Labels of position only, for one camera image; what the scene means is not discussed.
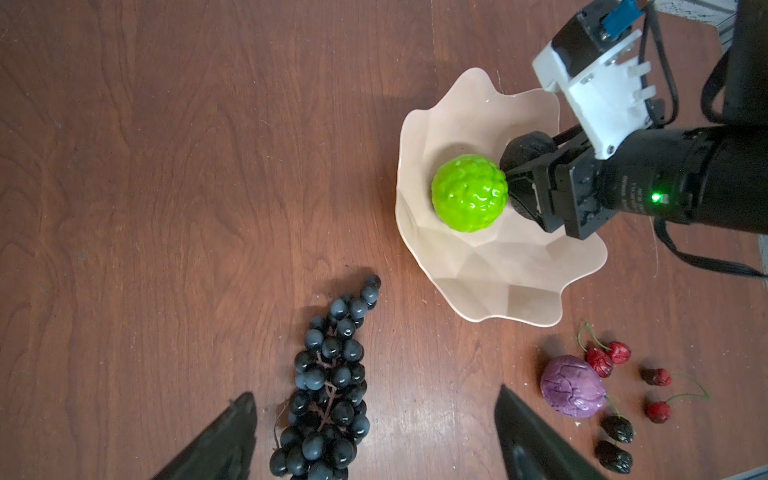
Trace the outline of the dark grape bunch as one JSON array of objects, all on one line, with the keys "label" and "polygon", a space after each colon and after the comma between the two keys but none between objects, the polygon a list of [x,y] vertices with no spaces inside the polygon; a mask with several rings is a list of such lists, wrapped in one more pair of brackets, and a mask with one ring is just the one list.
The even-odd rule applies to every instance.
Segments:
[{"label": "dark grape bunch", "polygon": [[270,474],[288,479],[347,479],[359,444],[371,428],[365,395],[365,348],[356,337],[377,306],[382,281],[368,275],[356,294],[330,302],[312,317],[303,349],[294,357],[295,390],[283,415],[287,427],[273,432]]}]

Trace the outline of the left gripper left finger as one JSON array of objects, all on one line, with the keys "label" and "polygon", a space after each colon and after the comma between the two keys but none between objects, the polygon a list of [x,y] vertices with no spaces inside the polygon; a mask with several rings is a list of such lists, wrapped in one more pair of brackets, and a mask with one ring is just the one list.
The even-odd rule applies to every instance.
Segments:
[{"label": "left gripper left finger", "polygon": [[244,392],[154,479],[248,479],[257,425],[254,395]]}]

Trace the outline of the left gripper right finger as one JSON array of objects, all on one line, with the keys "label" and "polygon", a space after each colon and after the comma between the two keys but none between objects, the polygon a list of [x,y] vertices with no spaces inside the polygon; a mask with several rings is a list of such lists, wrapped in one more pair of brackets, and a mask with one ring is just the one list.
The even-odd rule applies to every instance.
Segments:
[{"label": "left gripper right finger", "polygon": [[506,385],[494,421],[509,479],[605,479]]}]

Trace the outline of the pink wavy fruit bowl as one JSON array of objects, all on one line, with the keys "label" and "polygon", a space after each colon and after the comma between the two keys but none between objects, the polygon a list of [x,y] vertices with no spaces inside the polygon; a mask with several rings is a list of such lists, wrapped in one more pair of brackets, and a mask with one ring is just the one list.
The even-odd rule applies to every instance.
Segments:
[{"label": "pink wavy fruit bowl", "polygon": [[463,72],[437,104],[404,119],[395,217],[419,267],[462,318],[551,327],[562,294],[598,271],[597,236],[543,231],[517,213],[499,162],[507,144],[559,129],[557,97],[541,89],[506,95],[482,69]]}]

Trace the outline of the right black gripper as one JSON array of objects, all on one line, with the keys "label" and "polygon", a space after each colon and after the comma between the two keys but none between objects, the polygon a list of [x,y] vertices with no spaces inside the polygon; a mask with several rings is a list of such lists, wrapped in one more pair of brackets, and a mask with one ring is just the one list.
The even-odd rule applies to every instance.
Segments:
[{"label": "right black gripper", "polygon": [[547,233],[564,228],[567,236],[585,240],[616,215],[598,199],[601,170],[580,128],[554,137],[533,131],[506,146],[509,203]]}]

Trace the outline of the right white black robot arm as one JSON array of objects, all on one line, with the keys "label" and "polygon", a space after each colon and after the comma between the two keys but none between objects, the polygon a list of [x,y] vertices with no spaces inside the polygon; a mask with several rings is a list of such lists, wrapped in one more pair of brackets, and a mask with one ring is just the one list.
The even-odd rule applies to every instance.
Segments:
[{"label": "right white black robot arm", "polygon": [[633,47],[661,45],[648,1],[593,1],[535,58],[541,86],[577,117],[501,157],[512,206],[544,231],[586,239],[620,212],[767,230],[767,5],[742,1],[730,48],[701,94],[708,125],[673,129]]}]

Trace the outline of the dark cherry pair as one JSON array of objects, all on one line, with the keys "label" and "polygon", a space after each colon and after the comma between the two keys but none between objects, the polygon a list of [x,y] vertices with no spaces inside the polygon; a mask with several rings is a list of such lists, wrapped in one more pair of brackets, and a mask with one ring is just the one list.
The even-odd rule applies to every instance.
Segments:
[{"label": "dark cherry pair", "polygon": [[631,421],[623,415],[609,395],[604,396],[611,408],[611,413],[604,416],[600,422],[608,440],[599,440],[595,447],[595,455],[600,465],[614,473],[628,475],[631,473],[634,460],[629,451],[621,447],[634,440],[635,429]]}]

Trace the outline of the green bumpy fruit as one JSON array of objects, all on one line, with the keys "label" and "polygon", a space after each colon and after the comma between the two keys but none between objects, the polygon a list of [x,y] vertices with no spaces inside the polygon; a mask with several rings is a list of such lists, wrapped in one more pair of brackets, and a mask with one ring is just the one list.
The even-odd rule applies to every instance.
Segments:
[{"label": "green bumpy fruit", "polygon": [[460,155],[440,166],[431,181],[431,203],[452,230],[484,230],[504,212],[508,201],[505,174],[490,159]]}]

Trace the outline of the purple fig fruit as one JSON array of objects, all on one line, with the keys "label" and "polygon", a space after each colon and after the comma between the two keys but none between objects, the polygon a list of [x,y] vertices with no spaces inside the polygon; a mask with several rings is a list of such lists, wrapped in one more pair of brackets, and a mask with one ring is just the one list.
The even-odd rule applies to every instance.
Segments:
[{"label": "purple fig fruit", "polygon": [[539,384],[547,404],[568,417],[589,418],[607,405],[601,378],[586,361],[572,355],[553,358]]}]

